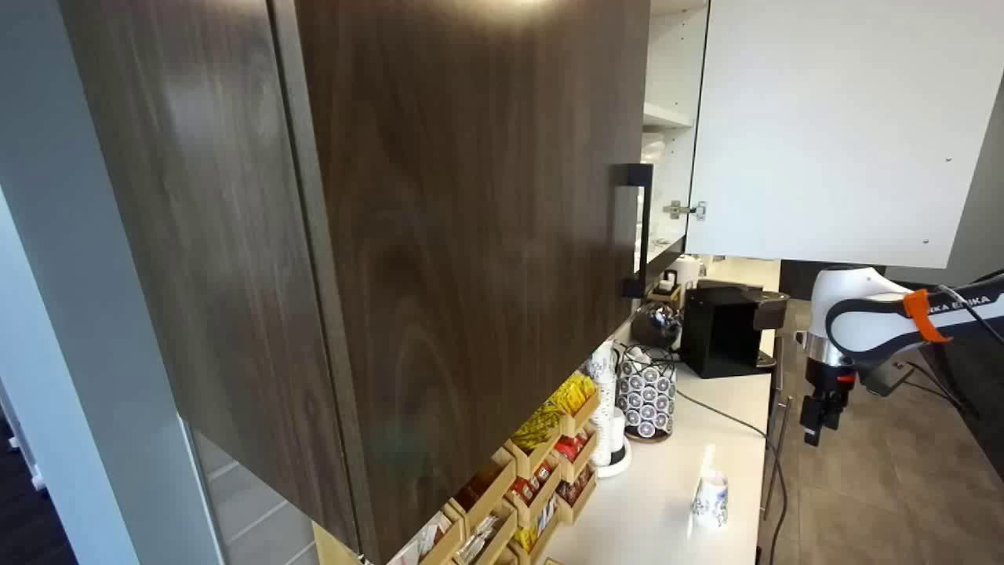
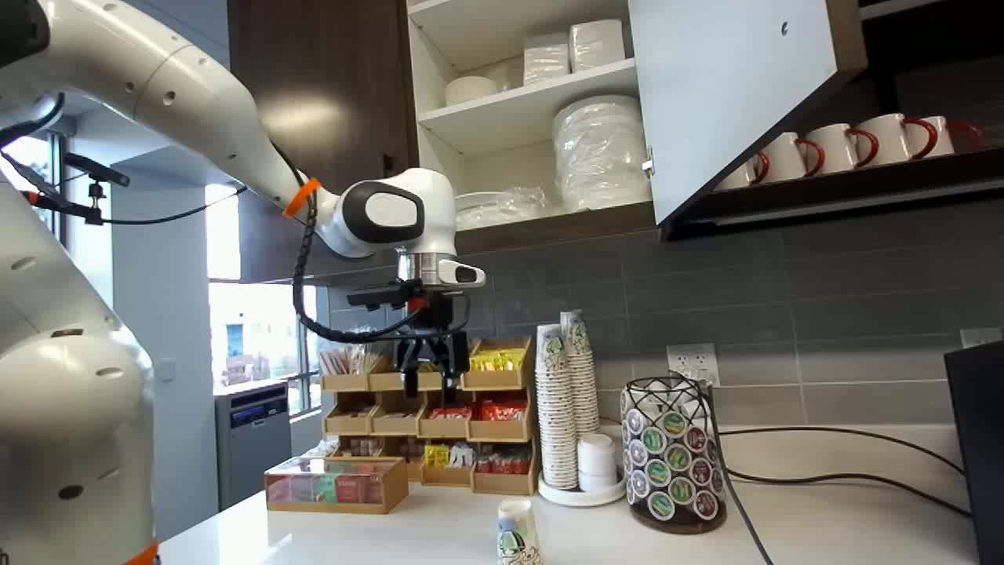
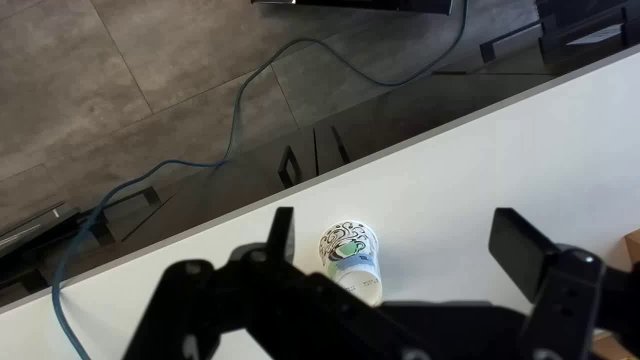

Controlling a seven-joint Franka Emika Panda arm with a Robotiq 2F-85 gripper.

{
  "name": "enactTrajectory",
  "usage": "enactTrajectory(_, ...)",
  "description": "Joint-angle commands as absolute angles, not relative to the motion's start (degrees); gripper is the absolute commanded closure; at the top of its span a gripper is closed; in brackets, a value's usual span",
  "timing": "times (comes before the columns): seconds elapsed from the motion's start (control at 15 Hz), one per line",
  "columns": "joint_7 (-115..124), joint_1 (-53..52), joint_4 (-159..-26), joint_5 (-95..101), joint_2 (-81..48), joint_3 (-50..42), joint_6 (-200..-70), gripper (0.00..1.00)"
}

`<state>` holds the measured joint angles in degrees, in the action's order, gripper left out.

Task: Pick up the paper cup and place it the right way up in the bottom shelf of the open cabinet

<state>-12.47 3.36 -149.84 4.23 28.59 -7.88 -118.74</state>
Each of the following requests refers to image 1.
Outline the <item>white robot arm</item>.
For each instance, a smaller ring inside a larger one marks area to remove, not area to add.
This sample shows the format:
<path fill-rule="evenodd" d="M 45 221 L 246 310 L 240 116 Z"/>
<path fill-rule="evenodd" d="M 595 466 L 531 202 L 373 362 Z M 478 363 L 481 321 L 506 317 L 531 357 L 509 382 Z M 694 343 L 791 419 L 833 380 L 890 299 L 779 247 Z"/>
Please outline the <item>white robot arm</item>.
<path fill-rule="evenodd" d="M 966 330 L 1002 339 L 1004 276 L 957 287 L 899 287 L 876 266 L 820 269 L 810 291 L 805 350 L 810 392 L 799 405 L 802 439 L 815 447 L 822 429 L 841 426 L 849 390 L 865 370 L 920 344 L 952 344 Z"/>

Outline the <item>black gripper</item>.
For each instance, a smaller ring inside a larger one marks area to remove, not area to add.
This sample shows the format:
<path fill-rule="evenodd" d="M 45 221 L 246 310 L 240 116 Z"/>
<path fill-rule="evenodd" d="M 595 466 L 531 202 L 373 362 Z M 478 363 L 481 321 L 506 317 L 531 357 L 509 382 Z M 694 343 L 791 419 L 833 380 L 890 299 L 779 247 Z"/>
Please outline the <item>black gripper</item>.
<path fill-rule="evenodd" d="M 802 426 L 802 439 L 815 447 L 822 439 L 822 429 L 837 426 L 855 376 L 849 366 L 827 366 L 827 363 L 810 362 L 805 382 L 812 386 L 812 392 L 802 400 L 799 426 Z"/>

